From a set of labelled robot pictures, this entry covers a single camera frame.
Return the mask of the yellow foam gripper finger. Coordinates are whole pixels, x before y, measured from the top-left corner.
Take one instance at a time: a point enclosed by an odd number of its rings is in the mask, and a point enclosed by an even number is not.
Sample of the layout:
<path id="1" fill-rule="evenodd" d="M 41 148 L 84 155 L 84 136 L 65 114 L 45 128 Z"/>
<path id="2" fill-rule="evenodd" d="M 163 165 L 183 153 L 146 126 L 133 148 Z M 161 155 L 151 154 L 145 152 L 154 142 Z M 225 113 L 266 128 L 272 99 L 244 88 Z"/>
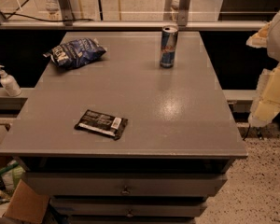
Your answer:
<path id="1" fill-rule="evenodd" d="M 264 127 L 279 113 L 280 63 L 273 70 L 264 69 L 260 74 L 248 122 L 252 127 Z"/>
<path id="2" fill-rule="evenodd" d="M 271 24 L 269 22 L 265 24 L 261 29 L 259 29 L 256 33 L 254 33 L 252 36 L 250 36 L 247 39 L 246 44 L 249 47 L 256 48 L 256 49 L 266 48 L 270 25 Z"/>

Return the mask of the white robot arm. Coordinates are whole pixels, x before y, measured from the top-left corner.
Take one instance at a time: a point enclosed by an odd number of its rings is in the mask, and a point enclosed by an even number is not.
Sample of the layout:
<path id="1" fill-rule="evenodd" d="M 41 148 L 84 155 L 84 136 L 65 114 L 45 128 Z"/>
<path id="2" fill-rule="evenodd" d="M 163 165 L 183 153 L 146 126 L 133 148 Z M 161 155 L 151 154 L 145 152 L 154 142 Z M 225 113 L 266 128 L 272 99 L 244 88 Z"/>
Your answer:
<path id="1" fill-rule="evenodd" d="M 273 70 L 263 69 L 259 76 L 256 97 L 248 117 L 249 124 L 259 128 L 271 123 L 280 113 L 280 10 L 250 36 L 246 44 L 252 48 L 266 48 L 268 56 L 278 61 Z"/>

